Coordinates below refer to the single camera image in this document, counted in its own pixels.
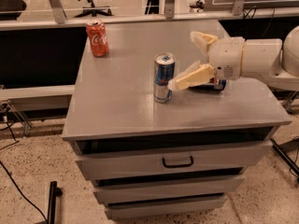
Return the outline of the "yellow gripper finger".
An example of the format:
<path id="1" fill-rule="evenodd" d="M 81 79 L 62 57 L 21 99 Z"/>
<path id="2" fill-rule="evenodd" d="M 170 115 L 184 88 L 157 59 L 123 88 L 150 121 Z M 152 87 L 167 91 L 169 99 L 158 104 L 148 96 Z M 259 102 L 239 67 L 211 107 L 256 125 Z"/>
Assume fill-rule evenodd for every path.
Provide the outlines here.
<path id="1" fill-rule="evenodd" d="M 210 63 L 201 64 L 197 61 L 173 77 L 168 82 L 167 87 L 171 91 L 186 90 L 190 87 L 206 84 L 214 76 L 215 68 Z"/>
<path id="2" fill-rule="evenodd" d="M 190 38 L 193 44 L 199 48 L 205 56 L 208 55 L 211 45 L 219 40 L 215 35 L 205 34 L 197 31 L 192 31 L 190 33 Z"/>

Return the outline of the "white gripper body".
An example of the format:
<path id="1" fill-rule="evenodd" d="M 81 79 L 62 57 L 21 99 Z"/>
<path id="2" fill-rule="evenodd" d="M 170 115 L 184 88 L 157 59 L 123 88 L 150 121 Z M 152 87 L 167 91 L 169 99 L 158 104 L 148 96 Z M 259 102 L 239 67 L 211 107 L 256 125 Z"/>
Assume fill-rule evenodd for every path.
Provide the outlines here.
<path id="1" fill-rule="evenodd" d="M 225 37 L 210 46 L 208 61 L 216 70 L 216 78 L 226 80 L 240 78 L 244 45 L 243 37 Z"/>

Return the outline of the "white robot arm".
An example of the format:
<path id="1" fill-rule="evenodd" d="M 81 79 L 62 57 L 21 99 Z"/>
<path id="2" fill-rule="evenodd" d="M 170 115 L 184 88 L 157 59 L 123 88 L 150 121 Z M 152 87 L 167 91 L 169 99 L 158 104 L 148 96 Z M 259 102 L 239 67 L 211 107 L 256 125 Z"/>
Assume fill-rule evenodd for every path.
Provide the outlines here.
<path id="1" fill-rule="evenodd" d="M 237 80 L 251 77 L 271 88 L 299 91 L 299 30 L 292 29 L 283 40 L 218 38 L 192 31 L 191 41 L 206 56 L 168 83 L 172 91 L 207 84 L 211 79 Z"/>

